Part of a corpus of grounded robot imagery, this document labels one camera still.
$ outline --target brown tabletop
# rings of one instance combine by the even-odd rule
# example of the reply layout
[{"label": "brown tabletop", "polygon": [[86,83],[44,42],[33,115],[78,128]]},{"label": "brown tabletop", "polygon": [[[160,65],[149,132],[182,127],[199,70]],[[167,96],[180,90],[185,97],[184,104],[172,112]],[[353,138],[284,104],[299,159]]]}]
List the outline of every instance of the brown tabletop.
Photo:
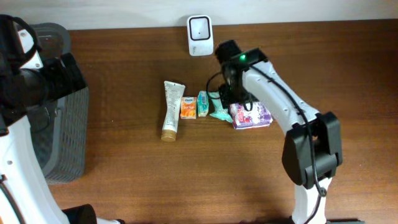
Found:
[{"label": "brown tabletop", "polygon": [[[177,141],[160,140],[163,82],[197,96],[220,70],[213,55],[189,55],[186,27],[70,33],[90,108],[84,176],[50,187],[61,208],[90,203],[97,216],[127,223],[292,214],[294,184],[282,166],[277,122],[236,131],[209,116],[180,120]],[[340,119],[344,162],[326,217],[397,223],[398,20],[216,26],[213,33],[215,43],[261,46],[298,96]]]}]

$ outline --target teal packet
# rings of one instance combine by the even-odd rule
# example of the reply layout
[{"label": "teal packet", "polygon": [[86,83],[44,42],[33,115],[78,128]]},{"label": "teal packet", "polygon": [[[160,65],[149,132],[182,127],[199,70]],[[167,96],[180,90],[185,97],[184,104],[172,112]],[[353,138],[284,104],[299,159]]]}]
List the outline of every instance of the teal packet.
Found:
[{"label": "teal packet", "polygon": [[[220,94],[218,92],[213,92],[213,93],[208,93],[210,98],[219,98]],[[221,104],[220,99],[211,99],[214,105],[214,113],[211,113],[210,116],[214,118],[218,118],[223,121],[228,121],[229,123],[232,123],[232,117],[228,113],[228,109],[224,109],[223,105]]]},{"label": "teal packet", "polygon": [[206,91],[200,91],[198,95],[198,116],[206,116],[209,113],[209,99]]}]

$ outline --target brown cap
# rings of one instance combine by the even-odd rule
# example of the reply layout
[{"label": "brown cap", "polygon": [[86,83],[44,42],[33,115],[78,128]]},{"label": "brown cap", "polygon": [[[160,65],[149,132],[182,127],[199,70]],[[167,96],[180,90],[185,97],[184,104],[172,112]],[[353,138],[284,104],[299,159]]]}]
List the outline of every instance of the brown cap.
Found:
[{"label": "brown cap", "polygon": [[177,133],[175,131],[172,130],[163,130],[162,131],[162,137],[161,140],[163,141],[175,141],[175,137],[176,137]]}]

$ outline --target white wall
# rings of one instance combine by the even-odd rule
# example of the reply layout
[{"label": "white wall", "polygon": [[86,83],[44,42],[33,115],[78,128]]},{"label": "white wall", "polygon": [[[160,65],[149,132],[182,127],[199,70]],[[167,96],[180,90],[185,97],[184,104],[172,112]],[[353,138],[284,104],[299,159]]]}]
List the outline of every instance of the white wall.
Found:
[{"label": "white wall", "polygon": [[192,14],[214,25],[398,18],[398,0],[0,0],[0,13],[67,29],[185,26]]}]

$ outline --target orange box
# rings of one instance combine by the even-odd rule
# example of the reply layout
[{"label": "orange box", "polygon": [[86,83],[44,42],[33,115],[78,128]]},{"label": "orange box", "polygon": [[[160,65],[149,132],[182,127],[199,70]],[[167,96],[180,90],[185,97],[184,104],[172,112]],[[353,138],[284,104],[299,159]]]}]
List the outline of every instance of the orange box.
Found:
[{"label": "orange box", "polygon": [[181,119],[197,118],[197,98],[183,97],[181,98]]}]

